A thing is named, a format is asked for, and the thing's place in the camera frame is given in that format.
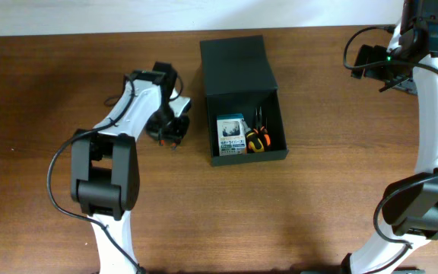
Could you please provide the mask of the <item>orange black needle-nose pliers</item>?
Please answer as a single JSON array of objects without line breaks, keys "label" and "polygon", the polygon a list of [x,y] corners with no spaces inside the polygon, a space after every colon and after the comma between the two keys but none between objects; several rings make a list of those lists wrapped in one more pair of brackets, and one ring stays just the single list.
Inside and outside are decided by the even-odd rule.
[{"label": "orange black needle-nose pliers", "polygon": [[271,137],[267,130],[267,121],[263,119],[262,108],[255,109],[255,131],[262,142],[264,150],[271,150]]}]

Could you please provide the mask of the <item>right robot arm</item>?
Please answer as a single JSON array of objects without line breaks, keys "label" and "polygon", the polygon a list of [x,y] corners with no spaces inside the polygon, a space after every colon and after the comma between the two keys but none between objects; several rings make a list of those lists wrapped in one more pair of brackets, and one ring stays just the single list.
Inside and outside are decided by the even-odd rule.
[{"label": "right robot arm", "polygon": [[414,174],[389,184],[373,214],[372,237],[341,263],[343,273],[397,273],[417,248],[438,240],[438,1],[406,1],[387,27],[389,45],[360,48],[354,78],[417,96],[419,148]]}]

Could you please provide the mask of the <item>blue precision screwdriver set box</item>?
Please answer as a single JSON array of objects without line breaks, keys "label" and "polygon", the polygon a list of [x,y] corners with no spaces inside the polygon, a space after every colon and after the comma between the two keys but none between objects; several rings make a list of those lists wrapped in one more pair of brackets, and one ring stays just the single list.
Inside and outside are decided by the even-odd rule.
[{"label": "blue precision screwdriver set box", "polygon": [[217,139],[220,156],[244,155],[246,137],[242,124],[243,114],[217,116]]}]

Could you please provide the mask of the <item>small red-handled pliers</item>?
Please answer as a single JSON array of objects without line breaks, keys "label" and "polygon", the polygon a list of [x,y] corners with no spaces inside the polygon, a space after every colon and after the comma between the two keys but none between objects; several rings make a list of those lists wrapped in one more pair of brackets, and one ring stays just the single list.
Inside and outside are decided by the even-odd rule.
[{"label": "small red-handled pliers", "polygon": [[180,144],[180,140],[160,139],[159,146],[168,146],[172,151],[175,151]]}]

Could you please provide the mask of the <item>yellow black screwdriver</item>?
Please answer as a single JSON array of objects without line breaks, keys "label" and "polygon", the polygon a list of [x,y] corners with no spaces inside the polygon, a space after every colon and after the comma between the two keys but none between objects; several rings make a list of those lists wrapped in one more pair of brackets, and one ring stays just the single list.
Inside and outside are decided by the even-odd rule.
[{"label": "yellow black screwdriver", "polygon": [[241,120],[241,123],[245,130],[245,138],[248,150],[254,153],[264,152],[265,146],[259,138],[257,131],[251,129],[244,119]]}]

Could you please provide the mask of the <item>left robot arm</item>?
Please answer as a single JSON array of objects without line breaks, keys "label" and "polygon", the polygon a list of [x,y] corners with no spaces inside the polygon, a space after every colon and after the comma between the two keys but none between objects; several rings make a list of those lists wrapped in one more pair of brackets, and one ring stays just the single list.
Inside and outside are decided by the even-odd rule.
[{"label": "left robot arm", "polygon": [[136,70],[109,114],[71,143],[71,198],[90,219],[101,273],[143,273],[134,255],[131,211],[140,175],[136,142],[142,132],[164,145],[181,143],[189,128],[191,100],[176,90],[180,77],[170,63]]}]

